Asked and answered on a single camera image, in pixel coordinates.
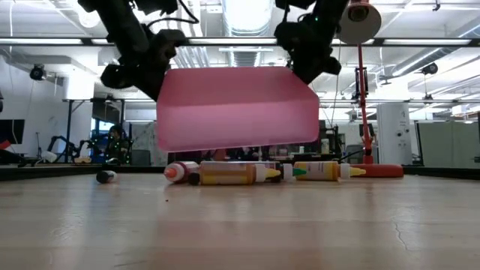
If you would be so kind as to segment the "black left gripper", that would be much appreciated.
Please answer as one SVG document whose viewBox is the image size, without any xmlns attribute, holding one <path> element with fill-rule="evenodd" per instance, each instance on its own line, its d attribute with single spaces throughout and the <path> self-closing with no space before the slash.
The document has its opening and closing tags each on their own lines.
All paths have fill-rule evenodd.
<svg viewBox="0 0 480 270">
<path fill-rule="evenodd" d="M 158 100 L 170 59 L 176 56 L 172 44 L 154 45 L 137 64 L 109 64 L 100 76 L 100 81 L 111 89 L 136 87 L 153 101 Z"/>
</svg>

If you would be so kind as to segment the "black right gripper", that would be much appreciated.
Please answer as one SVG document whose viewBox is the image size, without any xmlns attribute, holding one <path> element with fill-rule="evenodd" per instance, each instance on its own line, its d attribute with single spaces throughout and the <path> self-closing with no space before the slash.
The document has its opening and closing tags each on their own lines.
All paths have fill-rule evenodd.
<svg viewBox="0 0 480 270">
<path fill-rule="evenodd" d="M 332 56 L 333 37 L 319 40 L 302 40 L 293 49 L 287 50 L 289 60 L 286 66 L 305 84 L 310 84 L 320 74 L 338 75 L 341 64 Z"/>
</svg>

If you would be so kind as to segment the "pink translucent plastic bin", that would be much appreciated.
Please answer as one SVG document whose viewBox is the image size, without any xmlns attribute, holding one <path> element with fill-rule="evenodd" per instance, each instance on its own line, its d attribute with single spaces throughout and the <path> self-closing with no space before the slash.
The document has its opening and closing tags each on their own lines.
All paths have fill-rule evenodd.
<svg viewBox="0 0 480 270">
<path fill-rule="evenodd" d="M 319 99 L 286 67 L 170 70 L 157 99 L 165 152 L 311 143 Z"/>
</svg>

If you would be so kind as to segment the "large orange cap coloring bottle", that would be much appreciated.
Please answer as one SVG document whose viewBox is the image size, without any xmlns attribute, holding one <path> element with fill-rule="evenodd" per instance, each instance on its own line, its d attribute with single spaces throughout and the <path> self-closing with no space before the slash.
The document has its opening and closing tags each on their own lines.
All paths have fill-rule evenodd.
<svg viewBox="0 0 480 270">
<path fill-rule="evenodd" d="M 176 161 L 168 164 L 163 174 L 173 184 L 185 183 L 191 173 L 197 173 L 200 165 L 194 161 Z"/>
</svg>

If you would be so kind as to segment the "large yellow cap coloring bottle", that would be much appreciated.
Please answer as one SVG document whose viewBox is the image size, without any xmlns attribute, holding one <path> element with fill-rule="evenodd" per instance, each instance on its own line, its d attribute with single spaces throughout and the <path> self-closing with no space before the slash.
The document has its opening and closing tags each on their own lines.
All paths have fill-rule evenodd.
<svg viewBox="0 0 480 270">
<path fill-rule="evenodd" d="M 295 162 L 293 167 L 305 171 L 305 174 L 296 177 L 301 181 L 339 182 L 366 174 L 365 169 L 350 166 L 348 163 L 338 163 L 337 161 Z"/>
<path fill-rule="evenodd" d="M 252 185 L 281 176 L 263 163 L 204 161 L 199 166 L 201 185 Z"/>
</svg>

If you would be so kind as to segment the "large green cap coloring bottle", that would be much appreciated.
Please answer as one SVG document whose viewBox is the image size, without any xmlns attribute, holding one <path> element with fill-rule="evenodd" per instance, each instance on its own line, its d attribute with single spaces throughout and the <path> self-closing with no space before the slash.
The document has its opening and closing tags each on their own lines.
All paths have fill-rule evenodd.
<svg viewBox="0 0 480 270">
<path fill-rule="evenodd" d="M 295 168 L 291 163 L 275 163 L 272 169 L 280 172 L 277 176 L 267 177 L 266 180 L 272 183 L 294 182 L 297 176 L 307 174 L 306 169 Z"/>
</svg>

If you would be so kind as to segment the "background robot with green lights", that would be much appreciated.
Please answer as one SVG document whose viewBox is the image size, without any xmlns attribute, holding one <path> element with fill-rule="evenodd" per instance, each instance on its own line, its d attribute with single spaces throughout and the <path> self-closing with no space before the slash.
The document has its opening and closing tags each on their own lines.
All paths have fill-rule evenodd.
<svg viewBox="0 0 480 270">
<path fill-rule="evenodd" d="M 107 164 L 131 163 L 131 141 L 125 138 L 125 132 L 120 124 L 115 124 L 109 129 L 104 154 Z"/>
</svg>

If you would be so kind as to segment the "white cabinet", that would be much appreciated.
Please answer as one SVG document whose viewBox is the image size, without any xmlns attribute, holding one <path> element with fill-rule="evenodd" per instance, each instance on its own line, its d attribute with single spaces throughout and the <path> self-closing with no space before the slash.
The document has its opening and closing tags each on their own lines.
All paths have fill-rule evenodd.
<svg viewBox="0 0 480 270">
<path fill-rule="evenodd" d="M 380 164 L 413 162 L 410 112 L 407 103 L 382 103 L 376 108 Z"/>
</svg>

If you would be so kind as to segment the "red desk lamp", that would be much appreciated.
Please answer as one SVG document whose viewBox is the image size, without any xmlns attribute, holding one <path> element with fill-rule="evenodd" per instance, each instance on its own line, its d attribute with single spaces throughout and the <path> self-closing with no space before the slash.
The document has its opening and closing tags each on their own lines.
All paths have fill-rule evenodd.
<svg viewBox="0 0 480 270">
<path fill-rule="evenodd" d="M 360 169 L 366 170 L 361 177 L 368 178 L 400 178 L 404 176 L 402 166 L 394 164 L 374 163 L 372 154 L 371 132 L 366 115 L 367 73 L 363 65 L 362 44 L 372 40 L 382 25 L 380 12 L 369 3 L 369 0 L 348 0 L 348 4 L 340 19 L 340 42 L 355 45 L 358 53 L 358 67 L 355 72 L 355 86 L 358 95 L 358 104 L 361 108 L 361 120 L 364 143 L 363 163 L 357 164 Z"/>
</svg>

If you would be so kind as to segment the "black overhead frame bar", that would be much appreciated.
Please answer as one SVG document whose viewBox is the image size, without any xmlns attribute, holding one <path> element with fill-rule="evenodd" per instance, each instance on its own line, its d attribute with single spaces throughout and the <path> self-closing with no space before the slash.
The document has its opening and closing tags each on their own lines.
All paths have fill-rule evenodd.
<svg viewBox="0 0 480 270">
<path fill-rule="evenodd" d="M 189 37 L 188 46 L 194 47 L 273 47 L 273 37 Z M 106 38 L 94 37 L 0 37 L 0 46 L 21 47 L 112 47 Z M 480 47 L 480 38 L 373 38 L 363 47 Z"/>
</svg>

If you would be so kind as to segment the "silver ceiling air duct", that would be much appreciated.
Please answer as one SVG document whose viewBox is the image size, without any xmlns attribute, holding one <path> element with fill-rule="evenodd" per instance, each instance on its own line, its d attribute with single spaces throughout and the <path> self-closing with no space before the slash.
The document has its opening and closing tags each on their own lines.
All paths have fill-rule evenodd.
<svg viewBox="0 0 480 270">
<path fill-rule="evenodd" d="M 229 38 L 264 37 L 269 33 L 274 0 L 221 0 L 224 35 Z M 261 47 L 229 48 L 233 67 L 258 66 Z"/>
</svg>

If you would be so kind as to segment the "black metal stand frame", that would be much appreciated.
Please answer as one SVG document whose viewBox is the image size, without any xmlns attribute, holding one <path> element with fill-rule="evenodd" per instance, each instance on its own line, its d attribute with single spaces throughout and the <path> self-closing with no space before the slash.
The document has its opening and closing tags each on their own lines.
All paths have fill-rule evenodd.
<svg viewBox="0 0 480 270">
<path fill-rule="evenodd" d="M 108 106 L 111 106 L 113 109 L 118 110 L 117 118 L 114 118 L 112 122 L 116 124 L 123 125 L 125 122 L 125 107 L 126 107 L 126 100 L 123 98 L 113 98 L 113 97 L 93 97 L 90 99 L 64 99 L 64 102 L 68 103 L 67 108 L 67 127 L 66 127 L 66 135 L 65 139 L 67 142 L 65 143 L 64 147 L 64 154 L 63 154 L 63 162 L 65 164 L 73 161 L 74 158 L 70 157 L 70 153 L 72 151 L 71 146 L 73 145 L 71 141 L 71 127 L 72 127 L 72 115 L 75 111 L 77 111 L 83 104 L 87 104 L 90 106 L 89 111 L 85 111 L 81 115 L 80 121 L 83 123 L 83 119 L 89 118 L 91 119 L 93 116 L 93 105 L 98 104 L 99 106 L 103 107 L 104 117 L 103 121 L 108 122 L 107 113 L 108 113 Z"/>
</svg>

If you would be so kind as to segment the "black aluminium table frame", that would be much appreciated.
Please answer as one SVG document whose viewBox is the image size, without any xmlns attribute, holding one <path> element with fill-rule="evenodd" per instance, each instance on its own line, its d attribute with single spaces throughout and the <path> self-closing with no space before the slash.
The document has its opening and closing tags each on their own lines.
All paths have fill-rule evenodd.
<svg viewBox="0 0 480 270">
<path fill-rule="evenodd" d="M 0 167 L 0 182 L 49 177 L 78 176 L 96 174 L 102 170 L 117 173 L 163 173 L 162 166 L 36 166 L 36 167 Z M 480 169 L 435 168 L 424 166 L 405 166 L 404 175 L 440 177 L 450 179 L 469 179 L 480 181 Z"/>
</svg>

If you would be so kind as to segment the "black wall monitor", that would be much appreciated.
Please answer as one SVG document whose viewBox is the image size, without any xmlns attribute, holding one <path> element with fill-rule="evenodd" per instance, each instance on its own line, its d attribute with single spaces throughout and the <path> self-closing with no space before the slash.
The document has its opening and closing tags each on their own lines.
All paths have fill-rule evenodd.
<svg viewBox="0 0 480 270">
<path fill-rule="evenodd" d="M 0 143 L 22 144 L 24 119 L 0 119 Z"/>
</svg>

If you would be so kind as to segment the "grey partition wall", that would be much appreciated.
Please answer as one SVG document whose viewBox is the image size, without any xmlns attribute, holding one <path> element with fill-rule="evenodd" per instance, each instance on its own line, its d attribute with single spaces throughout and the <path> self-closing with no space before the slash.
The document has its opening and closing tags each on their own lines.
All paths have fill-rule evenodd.
<svg viewBox="0 0 480 270">
<path fill-rule="evenodd" d="M 425 167 L 480 169 L 476 121 L 419 122 L 419 154 Z"/>
</svg>

